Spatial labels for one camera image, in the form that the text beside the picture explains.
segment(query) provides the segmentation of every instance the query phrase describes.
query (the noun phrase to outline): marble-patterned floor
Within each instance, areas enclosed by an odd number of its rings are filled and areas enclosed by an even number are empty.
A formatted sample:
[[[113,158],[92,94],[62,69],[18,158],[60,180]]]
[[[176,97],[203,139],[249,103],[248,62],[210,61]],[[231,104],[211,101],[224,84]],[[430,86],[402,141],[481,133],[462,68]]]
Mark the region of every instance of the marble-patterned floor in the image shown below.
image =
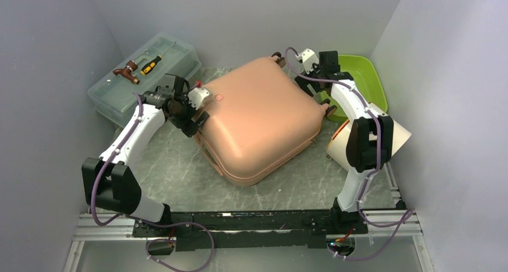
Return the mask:
[[[206,83],[230,70],[202,68],[193,78]],[[134,175],[147,196],[169,204],[172,211],[330,208],[347,174],[326,158],[326,145],[338,126],[323,120],[314,145],[257,185],[238,187],[218,175],[194,139],[167,122],[150,140]],[[393,206],[383,170],[370,185],[364,207]]]

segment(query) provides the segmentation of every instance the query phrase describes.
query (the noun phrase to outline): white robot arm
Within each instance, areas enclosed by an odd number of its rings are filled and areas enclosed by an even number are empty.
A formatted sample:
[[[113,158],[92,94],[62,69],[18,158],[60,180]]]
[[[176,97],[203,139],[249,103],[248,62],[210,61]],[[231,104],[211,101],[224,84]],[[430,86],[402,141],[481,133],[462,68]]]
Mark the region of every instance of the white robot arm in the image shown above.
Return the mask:
[[[340,72],[337,52],[323,52],[318,57],[314,51],[305,49],[297,55],[297,59],[303,64],[305,74],[311,77],[309,80],[333,83],[331,97],[339,103],[347,118],[352,122],[353,132],[350,134],[347,146],[339,147],[339,149],[345,150],[350,166],[337,202],[341,211],[356,212],[358,210],[356,204],[361,201],[373,176],[377,174],[377,170],[384,163],[390,160],[393,120],[387,115],[381,116],[371,107],[356,88],[350,75],[349,78],[344,77],[344,74]],[[297,83],[301,87],[305,86],[305,76],[298,78]],[[376,135],[377,125],[381,126],[381,135]],[[380,151],[377,151],[376,147],[377,137],[381,138]],[[379,164],[376,158],[378,153],[381,154]]]
[[[185,79],[175,77],[172,89],[157,87],[154,92],[145,92],[139,97],[131,120],[115,142],[98,159],[87,158],[83,163],[81,172],[86,202],[98,225],[108,222],[101,223],[96,218],[96,207],[154,223],[171,223],[170,207],[144,195],[131,169],[139,161],[153,134],[167,120],[191,137],[208,119],[206,111],[200,115],[197,113],[210,99],[211,92],[195,87],[183,93],[185,83],[188,85]]]

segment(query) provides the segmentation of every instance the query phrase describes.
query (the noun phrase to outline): metal frame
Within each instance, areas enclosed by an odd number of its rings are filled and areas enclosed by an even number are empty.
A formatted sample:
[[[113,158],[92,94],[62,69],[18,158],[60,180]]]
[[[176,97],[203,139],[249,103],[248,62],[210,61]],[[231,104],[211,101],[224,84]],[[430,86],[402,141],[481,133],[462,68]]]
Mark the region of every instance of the metal frame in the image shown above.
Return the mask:
[[[392,168],[389,163],[386,165],[386,175],[388,178],[388,183],[390,184],[394,204],[396,204],[401,199],[400,191],[395,181]],[[404,214],[405,211],[364,210],[364,212],[365,215],[369,218],[369,220],[373,222],[395,222],[400,220],[402,214]],[[105,221],[111,218],[113,215],[114,214],[99,214],[99,219],[101,221]],[[108,226],[100,227],[95,224],[91,214],[80,215],[76,225],[76,231],[72,237],[72,245],[63,271],[64,272],[77,271],[83,246],[86,241],[148,241],[155,239],[155,238],[133,237],[132,229],[134,225],[135,220],[128,219],[125,217],[118,217],[117,219],[112,221]],[[367,234],[355,234],[355,237],[369,237],[371,241],[373,241],[373,237],[387,237],[390,236],[394,230],[394,227],[376,228],[371,225],[367,226],[368,226]],[[238,233],[241,231],[232,230],[220,232]],[[418,254],[418,258],[420,260],[422,271],[435,272],[434,265],[427,250],[427,245],[425,244],[424,235],[422,232],[422,228],[420,226],[418,215],[416,213],[413,216],[411,216],[408,219],[408,221],[404,222],[400,226],[396,236],[413,237],[413,242],[415,243],[415,249],[416,253]],[[344,237],[344,235],[330,234],[326,236],[326,238],[328,239],[339,237]]]

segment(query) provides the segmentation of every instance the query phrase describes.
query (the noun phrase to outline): green plastic basin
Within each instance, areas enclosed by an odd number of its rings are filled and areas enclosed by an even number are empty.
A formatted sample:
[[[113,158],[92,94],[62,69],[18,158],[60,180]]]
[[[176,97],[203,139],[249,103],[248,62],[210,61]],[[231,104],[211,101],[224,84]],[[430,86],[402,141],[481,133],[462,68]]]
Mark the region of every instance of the green plastic basin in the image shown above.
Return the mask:
[[[368,102],[376,104],[384,112],[388,112],[385,91],[379,80],[376,69],[367,58],[358,55],[339,55],[338,62],[340,71],[347,71],[355,80],[360,93]],[[329,120],[344,122],[347,120],[346,113],[340,108],[337,101],[333,100],[326,91],[320,92],[321,100],[330,99],[330,105],[336,105],[337,110],[328,117]]]

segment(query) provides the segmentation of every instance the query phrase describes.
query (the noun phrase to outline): purple cable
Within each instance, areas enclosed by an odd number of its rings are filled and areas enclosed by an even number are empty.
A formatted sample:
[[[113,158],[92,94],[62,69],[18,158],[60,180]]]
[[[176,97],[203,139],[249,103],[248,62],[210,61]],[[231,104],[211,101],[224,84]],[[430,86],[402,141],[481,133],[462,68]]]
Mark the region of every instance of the purple cable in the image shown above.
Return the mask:
[[[191,91],[192,89],[195,89],[195,88],[196,88],[196,87],[198,87],[198,86],[199,86],[199,83],[198,83],[198,82],[194,83],[194,85],[193,85],[193,86],[189,89],[189,91]]]
[[[92,199],[90,201],[90,209],[92,211],[93,221],[95,221],[95,223],[97,225],[99,225],[99,226],[106,226],[109,223],[111,223],[111,221],[115,220],[115,218],[120,216],[120,214],[117,214],[117,215],[109,218],[108,220],[106,220],[106,222],[101,222],[99,220],[99,217],[97,216],[97,211],[96,211],[96,207],[95,207],[95,198],[97,197],[97,189],[99,188],[99,183],[101,182],[101,178],[102,178],[102,175],[104,174],[104,171],[106,170],[108,165],[111,163],[111,161],[113,161],[113,159],[117,155],[116,150],[120,150],[123,147],[123,145],[125,145],[125,143],[129,140],[131,135],[134,133],[134,131],[138,127],[138,124],[141,122],[140,118],[143,116],[143,102],[141,101],[141,97],[139,96],[139,94],[134,92],[134,95],[138,99],[138,107],[139,107],[139,109],[138,109],[139,110],[138,117],[134,121],[134,124],[129,129],[129,131],[127,132],[125,137],[120,141],[120,143],[118,144],[116,149],[111,153],[111,156],[104,162],[104,165],[102,165],[101,169],[99,170],[99,173],[97,174],[97,177],[95,178],[95,182],[93,183]]]
[[[152,241],[148,242],[148,244],[146,244],[146,255],[148,256],[148,259],[151,259],[151,260],[157,262],[158,264],[161,264],[162,266],[164,266],[166,268],[169,268],[169,269],[171,269],[171,270],[173,270],[175,272],[199,272],[199,271],[205,269],[206,266],[208,266],[208,264],[213,259],[213,255],[215,255],[215,243],[213,241],[213,236],[212,236],[210,230],[208,230],[205,226],[203,226],[203,225],[201,225],[199,223],[196,223],[196,222],[180,222],[180,223],[169,224],[169,225],[160,225],[160,224],[153,223],[153,222],[147,221],[147,220],[142,220],[142,219],[139,219],[139,218],[136,218],[136,217],[129,217],[129,218],[143,221],[143,223],[145,223],[145,224],[148,224],[148,225],[151,225],[151,226],[155,226],[155,227],[158,227],[158,228],[171,228],[171,227],[182,226],[182,225],[193,225],[193,226],[197,226],[197,227],[203,229],[208,234],[208,236],[210,237],[210,241],[211,241],[210,256],[208,256],[208,259],[206,260],[206,262],[201,267],[199,267],[197,269],[194,269],[194,270],[190,270],[190,271],[185,271],[185,270],[180,270],[180,269],[174,268],[173,266],[170,266],[166,262],[158,260],[157,258],[155,258],[152,255],[150,255],[149,247],[150,247],[150,245],[152,243],[155,243],[155,242],[171,242],[171,240],[164,239],[164,238],[158,238],[158,239],[152,240]]]
[[[305,75],[302,75],[300,74],[288,61],[288,52],[289,51],[293,51],[296,55],[298,54],[297,50],[294,49],[293,47],[288,47],[285,51],[285,55],[284,57],[286,58],[286,65],[289,67],[289,69],[295,73],[297,76],[303,78],[303,79],[306,79],[306,80],[310,80],[310,81],[314,81],[314,82],[327,82],[327,83],[337,83],[339,85],[342,85],[344,86],[345,88],[351,90],[359,99],[360,101],[362,102],[363,106],[365,108],[368,107],[368,104],[366,103],[364,97],[361,95],[361,93],[359,91],[357,91],[356,89],[352,89],[351,86],[347,85],[346,83],[343,83],[342,81],[340,80],[330,80],[330,79],[319,79],[319,78],[312,78],[312,77],[308,77],[308,76],[305,76]],[[410,209],[408,211],[406,211],[403,216],[401,217],[401,219],[399,221],[396,221],[396,222],[393,222],[393,223],[388,223],[388,224],[376,224],[370,220],[367,219],[367,217],[365,216],[365,214],[363,213],[363,211],[361,210],[360,208],[360,202],[362,201],[363,197],[364,197],[364,194],[365,192],[367,191],[367,186],[368,186],[368,181],[369,179],[371,178],[371,176],[374,174],[374,173],[377,173],[379,172],[379,170],[381,169],[381,124],[379,123],[379,120],[375,117],[375,115],[370,111],[368,110],[367,113],[372,117],[372,119],[374,120],[375,124],[376,124],[376,132],[377,132],[377,135],[378,135],[378,138],[377,138],[377,141],[376,141],[376,169],[371,171],[370,173],[367,174],[367,176],[365,177],[365,180],[363,181],[363,184],[362,184],[362,188],[360,189],[360,193],[358,194],[358,199],[357,199],[357,202],[356,202],[356,208],[358,210],[358,213],[360,214],[360,216],[367,222],[369,223],[370,225],[374,226],[374,227],[379,227],[379,228],[385,228],[385,227],[391,227],[391,226],[397,226],[395,227],[395,230],[394,232],[392,233],[392,235],[390,236],[390,238],[388,239],[388,241],[383,245],[383,247],[381,247],[381,249],[379,249],[376,253],[372,254],[371,256],[368,256],[368,257],[364,257],[364,258],[345,258],[345,259],[350,259],[351,261],[362,261],[362,260],[369,260],[369,259],[372,259],[374,257],[376,257],[377,255],[381,254],[384,249],[387,247],[387,245],[393,240],[393,238],[395,237],[395,234],[397,233],[398,229],[400,228],[400,225],[402,225],[402,223],[404,223],[407,219],[409,219],[409,217],[411,217],[414,213],[414,210],[413,209]]]
[[[136,128],[140,124],[140,122],[141,122],[140,119],[143,117],[143,102],[141,101],[141,97],[137,93],[134,93],[134,95],[136,96],[136,99],[138,101],[138,107],[139,107],[139,109],[138,109],[138,117],[136,117],[136,120],[134,121],[134,124],[131,126],[131,128],[129,129],[129,131],[125,135],[125,137],[120,141],[120,143],[116,147],[115,151],[113,151],[111,153],[110,157],[104,162],[104,165],[99,170],[99,173],[97,174],[97,177],[95,178],[95,182],[93,183],[92,199],[90,201],[90,209],[92,211],[93,220],[99,226],[106,226],[109,223],[111,223],[111,221],[115,220],[118,216],[120,216],[120,213],[118,213],[118,214],[114,215],[113,217],[109,218],[108,220],[106,220],[105,222],[101,222],[99,220],[99,217],[97,216],[97,211],[96,211],[96,207],[95,207],[95,200],[96,200],[96,197],[97,197],[97,189],[99,187],[99,183],[101,182],[102,175],[104,174],[104,171],[106,170],[108,165],[111,163],[111,161],[113,161],[114,158],[116,157],[116,155],[117,155],[116,150],[120,150],[125,145],[125,143],[127,143],[129,138],[132,136],[132,134],[134,133],[134,131],[136,130]],[[130,216],[128,216],[128,217],[131,218],[131,219],[141,220],[141,219],[135,218],[135,217],[130,217]],[[146,220],[143,220],[143,221],[145,223],[148,223],[149,225],[152,225],[152,226],[155,226],[155,227],[159,227],[159,228],[171,228],[171,227],[180,226],[180,225],[187,225],[187,224],[198,226],[198,227],[202,228],[208,234],[208,236],[210,237],[210,240],[211,240],[211,252],[210,252],[210,256],[208,257],[208,260],[206,260],[205,264],[203,264],[201,267],[197,268],[196,270],[192,270],[192,271],[179,270],[179,269],[176,269],[176,268],[174,268],[172,266],[169,266],[168,264],[164,263],[163,261],[160,261],[160,260],[156,259],[155,257],[153,257],[152,255],[150,255],[150,253],[148,251],[148,248],[150,247],[150,245],[152,243],[154,243],[154,242],[162,242],[162,241],[171,242],[170,239],[159,238],[159,239],[155,239],[155,240],[152,240],[152,241],[148,242],[148,244],[146,245],[146,253],[147,253],[149,259],[151,259],[151,260],[153,260],[153,261],[163,265],[164,267],[167,267],[167,268],[169,268],[169,269],[171,269],[173,271],[176,271],[176,272],[198,272],[198,271],[203,270],[211,262],[211,260],[213,258],[213,255],[215,254],[215,243],[213,242],[213,236],[212,236],[212,234],[203,225],[201,225],[199,223],[195,223],[195,222],[180,222],[180,223],[175,223],[175,224],[171,224],[171,225],[158,225],[158,224],[150,222],[150,221],[146,221]]]
[[[328,248],[328,251],[330,251],[333,255],[335,255],[335,252],[332,249],[330,249],[328,245],[326,246],[326,248]]]
[[[411,214],[412,214],[411,210],[408,210],[404,213],[402,218],[407,217],[407,215],[410,216]],[[369,255],[366,257],[345,257],[343,259],[349,260],[349,261],[366,261],[366,260],[370,260],[370,259],[377,257],[379,254],[383,253],[385,251],[385,249],[388,247],[388,244],[390,244],[392,242],[398,229],[400,228],[400,225],[402,225],[402,222],[400,222],[399,224],[396,225],[395,230],[393,231],[392,235],[390,235],[390,238],[388,238],[388,240],[385,242],[385,244],[383,244],[383,246],[378,251],[374,252],[372,255]]]

